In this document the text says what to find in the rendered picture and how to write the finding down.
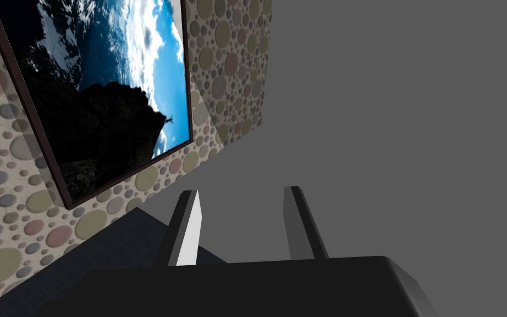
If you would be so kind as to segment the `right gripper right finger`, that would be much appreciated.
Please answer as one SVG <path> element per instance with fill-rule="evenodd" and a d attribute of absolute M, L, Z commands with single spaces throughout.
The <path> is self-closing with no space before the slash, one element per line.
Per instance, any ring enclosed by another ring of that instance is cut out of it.
<path fill-rule="evenodd" d="M 284 187 L 283 219 L 292 260 L 329 257 L 307 200 L 298 186 Z"/>

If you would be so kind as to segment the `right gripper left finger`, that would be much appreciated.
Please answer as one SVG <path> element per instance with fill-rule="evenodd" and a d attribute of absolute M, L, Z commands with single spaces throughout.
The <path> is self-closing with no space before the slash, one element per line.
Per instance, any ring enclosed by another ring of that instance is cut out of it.
<path fill-rule="evenodd" d="M 201 224 L 202 211 L 198 191 L 183 191 L 158 250 L 155 266 L 196 265 Z"/>

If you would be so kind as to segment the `dark framed mountain sky picture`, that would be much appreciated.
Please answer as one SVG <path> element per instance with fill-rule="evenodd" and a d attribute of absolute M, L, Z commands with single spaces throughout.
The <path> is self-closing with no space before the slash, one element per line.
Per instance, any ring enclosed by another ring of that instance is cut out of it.
<path fill-rule="evenodd" d="M 62 205 L 193 139 L 184 0 L 0 0 L 0 50 Z"/>

